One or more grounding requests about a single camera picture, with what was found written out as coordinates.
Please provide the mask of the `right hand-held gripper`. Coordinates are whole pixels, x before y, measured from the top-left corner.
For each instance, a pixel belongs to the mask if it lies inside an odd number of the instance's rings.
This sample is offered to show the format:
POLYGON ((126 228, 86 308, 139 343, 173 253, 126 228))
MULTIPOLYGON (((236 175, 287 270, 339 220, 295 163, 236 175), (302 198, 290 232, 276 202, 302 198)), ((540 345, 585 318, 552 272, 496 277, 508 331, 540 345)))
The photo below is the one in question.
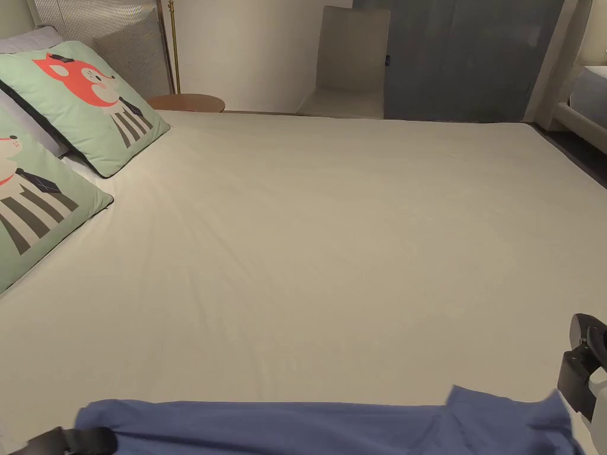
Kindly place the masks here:
POLYGON ((571 350, 563 354, 557 389, 588 429, 606 428, 606 324, 585 313, 573 315, 571 350))

